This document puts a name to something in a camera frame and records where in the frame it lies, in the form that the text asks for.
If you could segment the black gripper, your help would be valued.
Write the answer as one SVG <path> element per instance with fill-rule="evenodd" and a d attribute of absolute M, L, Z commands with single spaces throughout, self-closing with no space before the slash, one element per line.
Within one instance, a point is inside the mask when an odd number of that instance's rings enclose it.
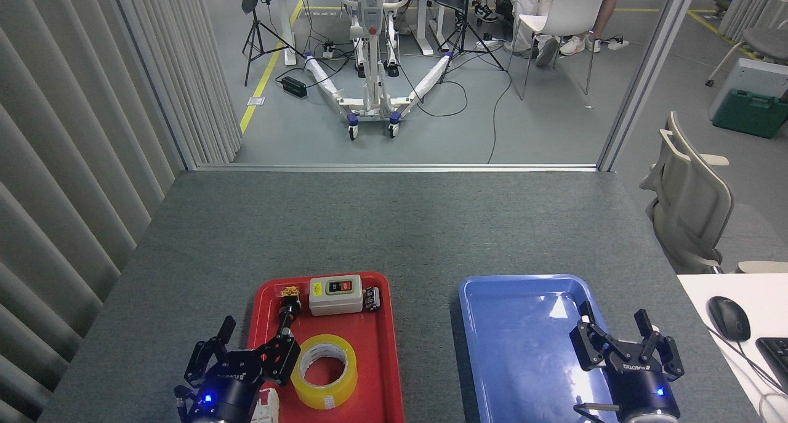
<path fill-rule="evenodd" d="M 216 336 L 195 344 L 185 370 L 186 382 L 196 389 L 186 422 L 249 422 L 260 385 L 289 384 L 300 354 L 295 337 L 276 335 L 257 347 L 260 371 L 252 365 L 228 365 L 226 344 L 235 327 L 236 320 L 226 316 Z M 211 358 L 218 365 L 208 369 Z"/>
<path fill-rule="evenodd" d="M 569 333 L 575 355 L 583 371 L 603 361 L 605 347 L 623 357 L 623 349 L 613 336 L 596 323 L 591 302 L 579 306 L 580 319 Z M 668 381 L 684 375 L 675 339 L 662 335 L 646 310 L 634 313 L 641 341 L 638 358 L 607 358 L 607 382 L 619 422 L 678 422 L 680 411 Z M 659 362 L 653 358 L 656 350 Z"/>

